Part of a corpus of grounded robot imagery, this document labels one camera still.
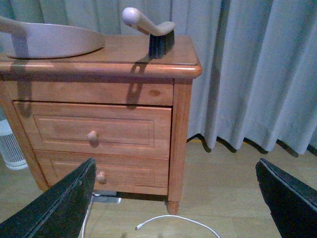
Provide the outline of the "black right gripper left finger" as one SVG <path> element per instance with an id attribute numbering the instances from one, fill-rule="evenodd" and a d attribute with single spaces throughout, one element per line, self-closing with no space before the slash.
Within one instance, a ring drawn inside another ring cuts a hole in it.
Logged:
<path id="1" fill-rule="evenodd" d="M 2 238 L 76 238 L 88 210 L 96 178 L 89 158 L 0 225 Z"/>

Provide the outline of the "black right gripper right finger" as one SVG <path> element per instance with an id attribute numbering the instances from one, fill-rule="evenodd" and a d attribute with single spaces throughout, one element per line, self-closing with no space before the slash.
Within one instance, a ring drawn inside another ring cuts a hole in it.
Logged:
<path id="1" fill-rule="evenodd" d="M 263 199 L 283 238 L 317 236 L 317 191 L 261 158 L 256 174 Z"/>

